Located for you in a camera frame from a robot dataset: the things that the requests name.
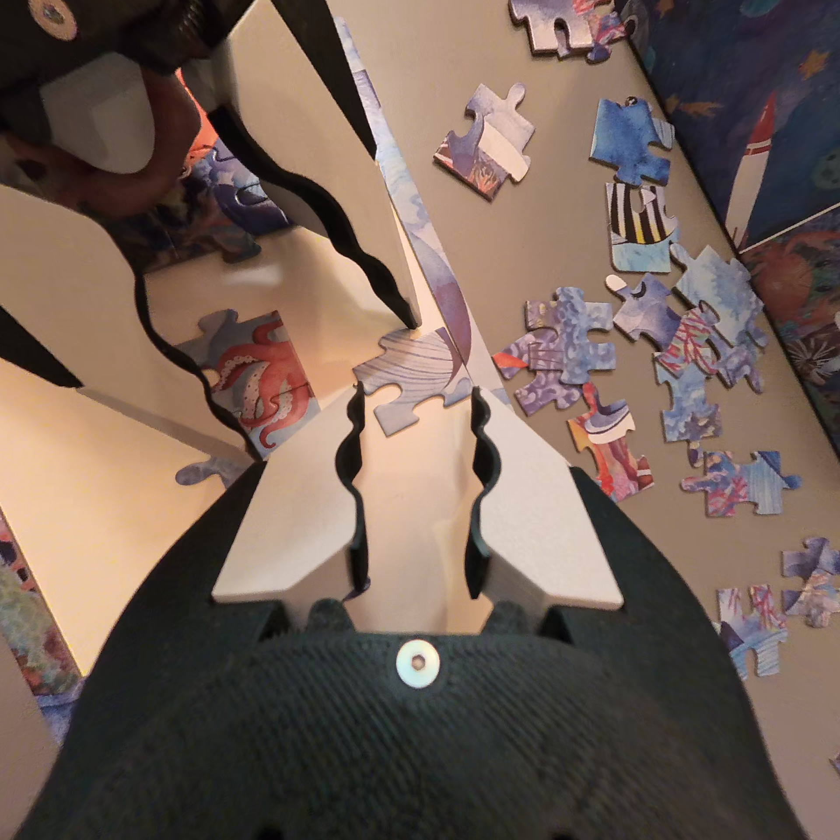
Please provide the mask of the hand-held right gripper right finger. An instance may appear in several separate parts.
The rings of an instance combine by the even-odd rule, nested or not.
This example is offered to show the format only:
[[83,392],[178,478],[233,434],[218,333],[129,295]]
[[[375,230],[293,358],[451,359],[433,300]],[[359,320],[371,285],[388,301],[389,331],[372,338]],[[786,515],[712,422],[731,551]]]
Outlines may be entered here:
[[619,610],[623,595],[566,458],[482,386],[471,393],[470,429],[481,483],[465,546],[470,598],[513,602],[529,621],[553,606]]

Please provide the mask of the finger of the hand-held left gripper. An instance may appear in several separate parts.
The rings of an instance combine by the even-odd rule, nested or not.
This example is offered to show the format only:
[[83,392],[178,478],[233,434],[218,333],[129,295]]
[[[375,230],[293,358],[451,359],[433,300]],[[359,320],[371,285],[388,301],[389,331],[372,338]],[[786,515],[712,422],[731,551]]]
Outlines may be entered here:
[[422,317],[376,143],[327,2],[211,2],[213,126],[290,215]]
[[154,330],[143,277],[89,218],[3,185],[1,303],[84,396],[208,455],[258,458],[201,368]]

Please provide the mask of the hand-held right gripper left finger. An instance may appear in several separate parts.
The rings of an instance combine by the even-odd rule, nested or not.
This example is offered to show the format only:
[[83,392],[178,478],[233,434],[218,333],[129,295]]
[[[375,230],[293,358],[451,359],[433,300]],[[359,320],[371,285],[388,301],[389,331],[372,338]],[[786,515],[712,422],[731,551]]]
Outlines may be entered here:
[[269,457],[213,588],[220,603],[279,601],[305,623],[321,599],[369,582],[362,467],[364,389],[344,389]]

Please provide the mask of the red octopus jigsaw piece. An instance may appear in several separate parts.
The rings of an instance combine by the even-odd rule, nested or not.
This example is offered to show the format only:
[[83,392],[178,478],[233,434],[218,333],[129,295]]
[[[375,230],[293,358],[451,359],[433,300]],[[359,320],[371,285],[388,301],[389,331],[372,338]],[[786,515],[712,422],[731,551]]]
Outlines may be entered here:
[[291,388],[284,381],[261,395],[259,385],[251,381],[217,396],[245,430],[261,459],[273,454],[320,411],[310,383]]
[[211,312],[198,320],[200,334],[177,343],[203,370],[215,371],[215,393],[234,387],[248,368],[262,364],[269,385],[287,384],[290,389],[308,385],[308,378],[278,311],[239,319],[234,309]]

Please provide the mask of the jigsaw puzzle frame tray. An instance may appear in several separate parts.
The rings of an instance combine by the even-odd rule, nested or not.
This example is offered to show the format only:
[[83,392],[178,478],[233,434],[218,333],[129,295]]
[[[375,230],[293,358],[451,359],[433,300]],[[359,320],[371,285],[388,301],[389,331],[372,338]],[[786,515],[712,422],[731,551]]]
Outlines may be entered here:
[[[407,205],[394,202],[389,164],[383,153],[375,159],[392,200],[419,311],[427,319],[413,333],[445,327],[472,385],[490,384],[499,397],[501,381],[466,303],[461,300],[458,308],[464,308],[470,341],[452,329],[455,320],[443,288],[432,281],[430,259],[420,259],[421,245],[443,257],[439,241],[424,241],[409,226]],[[322,410],[356,385],[352,369],[375,352],[378,333],[363,325],[361,310],[352,311],[342,327],[338,304],[318,310],[313,293],[293,304],[290,278],[282,291],[287,295],[280,304],[282,318],[311,375],[323,376],[318,368],[323,360],[303,338],[304,328],[324,328],[335,339],[346,334],[345,343],[332,348],[348,359],[336,384],[325,389],[324,379],[312,384]],[[86,674],[102,657],[106,636],[130,597],[209,511],[211,490],[179,488],[172,477],[188,457],[198,460],[206,453],[81,394],[80,387],[37,384],[34,373],[12,362],[2,362],[2,387],[2,510]],[[390,437],[374,419],[376,404],[365,408],[355,486],[364,503],[373,582],[350,601],[350,615],[365,632],[466,632],[488,614],[485,596],[478,606],[467,606],[464,573],[473,501],[468,494],[478,490],[467,464],[475,447],[469,400],[444,407],[437,399],[443,398],[420,403],[433,402],[417,423]]]

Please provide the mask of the striped whale jigsaw piece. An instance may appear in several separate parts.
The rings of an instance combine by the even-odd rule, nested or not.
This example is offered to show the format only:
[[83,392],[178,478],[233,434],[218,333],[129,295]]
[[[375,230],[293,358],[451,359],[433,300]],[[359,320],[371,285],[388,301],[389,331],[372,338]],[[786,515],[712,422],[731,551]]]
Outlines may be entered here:
[[367,396],[387,385],[399,387],[398,397],[374,409],[385,436],[416,424],[416,405],[432,397],[449,407],[471,394],[472,381],[445,327],[421,335],[399,329],[381,336],[379,346],[382,352],[356,365],[353,374]]

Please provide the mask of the person's left hand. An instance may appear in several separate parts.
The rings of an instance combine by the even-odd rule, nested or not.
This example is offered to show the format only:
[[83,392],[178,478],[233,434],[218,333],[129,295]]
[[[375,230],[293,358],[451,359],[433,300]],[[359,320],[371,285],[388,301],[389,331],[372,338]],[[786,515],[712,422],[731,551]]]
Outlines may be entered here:
[[38,90],[50,142],[2,130],[2,185],[106,219],[151,210],[182,177],[203,118],[178,73],[109,53]]

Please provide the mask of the assembled jigsaw puzzle section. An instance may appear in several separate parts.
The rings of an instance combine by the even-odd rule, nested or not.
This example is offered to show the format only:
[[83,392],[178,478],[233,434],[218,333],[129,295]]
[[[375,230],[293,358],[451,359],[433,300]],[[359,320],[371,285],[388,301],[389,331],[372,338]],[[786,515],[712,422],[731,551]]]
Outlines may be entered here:
[[210,133],[152,209],[103,223],[131,267],[148,273],[211,253],[229,264],[258,256],[259,240],[293,223],[259,178]]

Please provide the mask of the scattered loose jigsaw pieces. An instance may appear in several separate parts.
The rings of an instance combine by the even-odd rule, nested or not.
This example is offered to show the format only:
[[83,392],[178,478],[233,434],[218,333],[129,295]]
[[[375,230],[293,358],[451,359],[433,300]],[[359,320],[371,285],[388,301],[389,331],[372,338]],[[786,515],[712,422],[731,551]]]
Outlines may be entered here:
[[[512,23],[524,25],[532,54],[584,54],[592,62],[609,57],[613,39],[624,36],[624,23],[614,12],[599,16],[606,2],[508,2]],[[518,122],[516,107],[524,93],[515,85],[512,105],[495,103],[491,91],[479,87],[466,112],[474,122],[467,134],[450,132],[434,159],[456,173],[488,200],[505,179],[527,174],[530,159],[522,153],[532,128]],[[618,328],[630,340],[646,336],[654,345],[657,383],[669,388],[672,405],[662,412],[667,442],[686,442],[689,463],[702,476],[680,481],[687,492],[704,493],[706,515],[728,518],[738,504],[749,503],[757,515],[781,515],[782,492],[802,487],[802,478],[785,474],[781,453],[758,450],[746,464],[728,451],[706,451],[703,441],[721,434],[718,404],[707,401],[707,381],[720,377],[727,388],[746,380],[757,394],[763,378],[757,370],[767,336],[756,323],[763,305],[751,288],[749,273],[737,260],[722,260],[711,247],[691,258],[679,245],[679,227],[667,214],[664,187],[670,160],[653,148],[671,151],[675,127],[658,119],[646,100],[629,96],[624,103],[602,98],[598,103],[590,160],[613,167],[605,184],[612,266],[644,277],[635,288],[610,275],[606,287],[621,298],[615,317],[607,303],[585,300],[582,289],[561,287],[548,301],[524,306],[527,334],[494,354],[502,376],[525,369],[532,381],[517,392],[530,416],[549,402],[561,407],[583,399],[588,413],[570,421],[580,449],[588,448],[598,467],[599,486],[613,500],[639,492],[649,481],[647,461],[633,460],[626,435],[635,429],[625,401],[603,406],[592,382],[593,371],[612,371],[616,352],[609,342],[593,342],[589,332]],[[678,313],[667,303],[671,290],[655,275],[664,275],[676,261],[684,274],[676,291],[691,308]],[[789,632],[786,614],[798,615],[811,627],[824,627],[838,613],[838,552],[826,539],[808,539],[804,551],[782,552],[783,575],[802,578],[800,591],[782,591],[777,609],[768,585],[749,588],[751,612],[745,614],[739,588],[717,591],[717,632],[741,679],[748,674],[752,652],[759,677],[780,672],[780,645]]]

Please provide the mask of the illustrated puzzle box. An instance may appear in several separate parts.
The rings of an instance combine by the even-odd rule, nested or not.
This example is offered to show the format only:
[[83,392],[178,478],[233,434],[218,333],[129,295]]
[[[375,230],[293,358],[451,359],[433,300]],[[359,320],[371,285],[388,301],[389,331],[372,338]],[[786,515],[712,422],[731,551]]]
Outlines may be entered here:
[[838,451],[839,2],[615,6]]

